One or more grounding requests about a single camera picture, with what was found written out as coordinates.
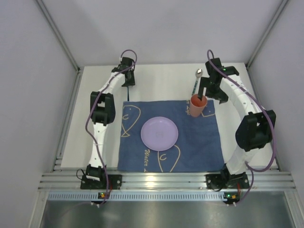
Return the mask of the blue fish-print cloth placemat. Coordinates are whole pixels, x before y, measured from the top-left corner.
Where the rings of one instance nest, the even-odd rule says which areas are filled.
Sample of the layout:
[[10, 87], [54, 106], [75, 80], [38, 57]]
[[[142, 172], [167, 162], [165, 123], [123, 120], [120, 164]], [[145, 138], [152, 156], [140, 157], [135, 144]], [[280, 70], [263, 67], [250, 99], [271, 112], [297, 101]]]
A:
[[[214, 102], [199, 117], [189, 101], [124, 102], [118, 170], [127, 172], [206, 172], [224, 166]], [[165, 151], [148, 148], [141, 129], [151, 118], [166, 117], [178, 130], [176, 143]]]

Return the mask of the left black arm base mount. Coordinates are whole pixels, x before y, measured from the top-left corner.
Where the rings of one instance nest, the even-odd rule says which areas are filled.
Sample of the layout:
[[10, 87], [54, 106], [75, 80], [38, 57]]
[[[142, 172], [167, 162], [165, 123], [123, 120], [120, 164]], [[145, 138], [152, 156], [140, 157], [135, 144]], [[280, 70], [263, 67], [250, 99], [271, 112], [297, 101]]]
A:
[[[110, 174], [109, 179], [109, 190], [118, 190], [122, 185], [122, 175]], [[103, 177], [101, 181], [88, 179], [85, 175], [82, 177], [80, 189], [82, 190], [106, 190], [106, 178]]]

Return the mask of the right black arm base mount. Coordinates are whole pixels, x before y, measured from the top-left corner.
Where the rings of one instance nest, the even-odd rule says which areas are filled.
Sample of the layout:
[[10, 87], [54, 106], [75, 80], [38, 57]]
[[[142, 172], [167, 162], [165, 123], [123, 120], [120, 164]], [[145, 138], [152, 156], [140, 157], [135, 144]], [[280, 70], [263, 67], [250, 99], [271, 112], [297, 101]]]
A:
[[223, 174], [208, 174], [206, 175], [207, 189], [214, 191], [220, 191], [222, 189], [241, 189], [249, 188], [249, 181], [246, 173], [242, 174], [228, 174], [224, 176]]

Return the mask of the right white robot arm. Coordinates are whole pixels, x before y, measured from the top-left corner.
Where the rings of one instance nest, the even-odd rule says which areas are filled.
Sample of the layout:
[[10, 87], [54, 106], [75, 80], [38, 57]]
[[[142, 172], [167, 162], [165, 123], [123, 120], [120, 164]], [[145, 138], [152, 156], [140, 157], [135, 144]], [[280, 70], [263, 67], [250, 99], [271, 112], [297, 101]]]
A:
[[206, 176], [207, 188], [248, 189], [246, 169], [257, 150], [272, 141], [276, 114], [256, 103], [234, 66], [223, 66], [219, 58], [209, 59], [205, 66], [209, 76], [200, 80], [199, 98], [205, 95], [221, 104], [230, 101], [241, 120], [235, 133], [237, 146], [218, 174]]

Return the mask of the orange plastic cup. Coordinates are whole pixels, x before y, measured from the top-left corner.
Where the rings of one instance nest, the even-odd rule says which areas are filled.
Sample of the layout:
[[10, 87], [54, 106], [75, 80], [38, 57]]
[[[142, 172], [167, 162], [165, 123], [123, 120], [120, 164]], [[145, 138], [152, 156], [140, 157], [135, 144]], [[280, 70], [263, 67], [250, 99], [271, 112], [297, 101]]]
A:
[[198, 94], [194, 94], [190, 99], [190, 115], [198, 117], [207, 106], [208, 100], [205, 96], [199, 99]]

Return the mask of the purple plastic plate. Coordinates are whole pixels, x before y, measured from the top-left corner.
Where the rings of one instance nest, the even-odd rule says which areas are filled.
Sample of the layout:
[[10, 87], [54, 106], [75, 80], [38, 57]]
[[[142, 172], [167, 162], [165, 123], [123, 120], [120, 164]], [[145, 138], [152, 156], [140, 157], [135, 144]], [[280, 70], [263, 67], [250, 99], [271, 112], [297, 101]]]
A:
[[158, 116], [147, 120], [141, 129], [143, 144], [153, 151], [166, 151], [173, 147], [179, 136], [176, 124], [169, 118]]

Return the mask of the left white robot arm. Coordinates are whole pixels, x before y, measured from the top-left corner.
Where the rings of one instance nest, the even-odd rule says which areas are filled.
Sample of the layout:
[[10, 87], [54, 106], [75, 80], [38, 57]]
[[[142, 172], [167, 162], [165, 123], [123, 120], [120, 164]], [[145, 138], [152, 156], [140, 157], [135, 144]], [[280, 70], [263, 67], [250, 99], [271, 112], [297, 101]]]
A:
[[115, 67], [104, 86], [90, 94], [90, 113], [86, 121], [85, 131], [93, 139], [92, 154], [86, 171], [83, 172], [80, 189], [106, 190], [111, 188], [111, 181], [120, 181], [121, 175], [110, 175], [103, 158], [106, 132], [115, 120], [116, 110], [114, 91], [122, 86], [135, 85], [134, 70], [136, 59], [121, 57], [120, 64]]

